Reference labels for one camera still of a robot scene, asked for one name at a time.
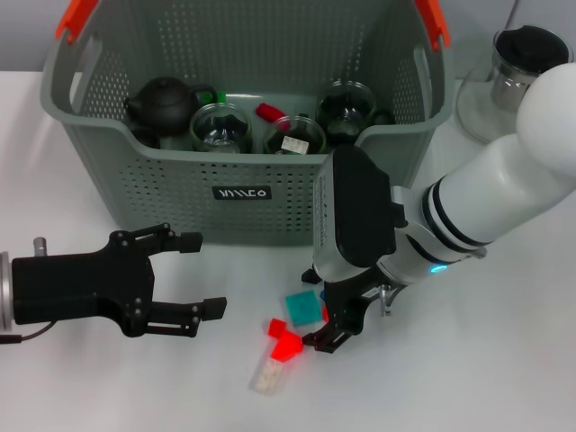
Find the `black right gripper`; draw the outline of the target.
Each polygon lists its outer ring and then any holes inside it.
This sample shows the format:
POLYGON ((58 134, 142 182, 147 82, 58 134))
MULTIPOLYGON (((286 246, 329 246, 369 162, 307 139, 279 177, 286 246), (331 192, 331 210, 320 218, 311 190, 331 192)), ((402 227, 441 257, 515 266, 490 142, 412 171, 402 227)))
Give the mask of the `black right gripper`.
MULTIPOLYGON (((323 279, 311 267, 301 275, 306 284, 320 284, 323 279)), ((378 293, 365 297, 371 289, 383 283, 383 273, 373 267, 360 275, 340 282, 324 283, 325 303, 329 321, 318 331, 311 332, 302 338, 302 343, 316 351, 333 354, 352 336, 362 332, 365 313, 378 293)))

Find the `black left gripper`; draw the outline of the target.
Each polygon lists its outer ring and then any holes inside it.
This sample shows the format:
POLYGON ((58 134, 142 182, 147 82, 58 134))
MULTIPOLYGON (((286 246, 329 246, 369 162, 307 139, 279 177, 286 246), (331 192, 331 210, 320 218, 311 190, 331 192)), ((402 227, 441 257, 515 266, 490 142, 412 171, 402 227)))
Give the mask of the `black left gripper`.
POLYGON ((149 255, 198 253, 202 243, 200 232, 178 235, 165 222, 114 231, 108 243, 92 253, 16 258, 11 263, 15 323, 103 317, 118 324, 129 338, 144 334, 195 338, 202 321, 222 319, 227 299, 152 302, 149 255))

